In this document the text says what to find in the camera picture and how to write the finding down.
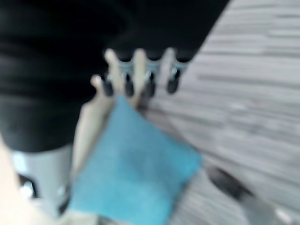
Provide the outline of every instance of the gray wood-grain surface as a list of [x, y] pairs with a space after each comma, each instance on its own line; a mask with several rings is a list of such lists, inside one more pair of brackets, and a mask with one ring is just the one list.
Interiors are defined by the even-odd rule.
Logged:
[[[300, 0], [233, 0], [174, 96], [165, 90], [171, 61], [168, 51], [143, 114], [195, 146], [205, 165], [226, 169], [300, 219]], [[199, 172], [172, 222], [247, 224], [203, 180]]]

